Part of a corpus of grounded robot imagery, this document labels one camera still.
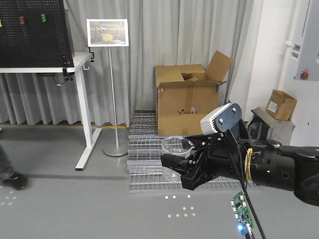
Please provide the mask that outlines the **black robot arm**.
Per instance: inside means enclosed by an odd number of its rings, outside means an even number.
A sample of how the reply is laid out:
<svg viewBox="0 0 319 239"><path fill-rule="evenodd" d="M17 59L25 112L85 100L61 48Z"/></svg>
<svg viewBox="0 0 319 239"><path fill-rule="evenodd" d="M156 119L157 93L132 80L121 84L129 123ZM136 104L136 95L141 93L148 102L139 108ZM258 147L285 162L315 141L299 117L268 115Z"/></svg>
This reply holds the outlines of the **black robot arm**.
<svg viewBox="0 0 319 239"><path fill-rule="evenodd" d="M184 189L194 190L218 177L292 191L304 203L319 204L319 149L257 145L233 133L195 135L185 139L195 153L188 157L164 153L163 167L181 175Z"/></svg>

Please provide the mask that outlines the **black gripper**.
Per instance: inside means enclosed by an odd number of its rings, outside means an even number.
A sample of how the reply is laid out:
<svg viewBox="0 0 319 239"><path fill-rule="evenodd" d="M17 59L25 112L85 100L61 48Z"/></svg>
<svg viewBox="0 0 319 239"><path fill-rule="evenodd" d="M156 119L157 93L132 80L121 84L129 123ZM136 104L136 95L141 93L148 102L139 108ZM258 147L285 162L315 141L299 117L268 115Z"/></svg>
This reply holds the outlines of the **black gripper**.
<svg viewBox="0 0 319 239"><path fill-rule="evenodd" d="M232 133L192 135L186 137L195 146L187 159L173 154L160 156L163 167L181 174L184 189L195 190L217 177L239 180L245 186L244 160L249 139Z"/></svg>

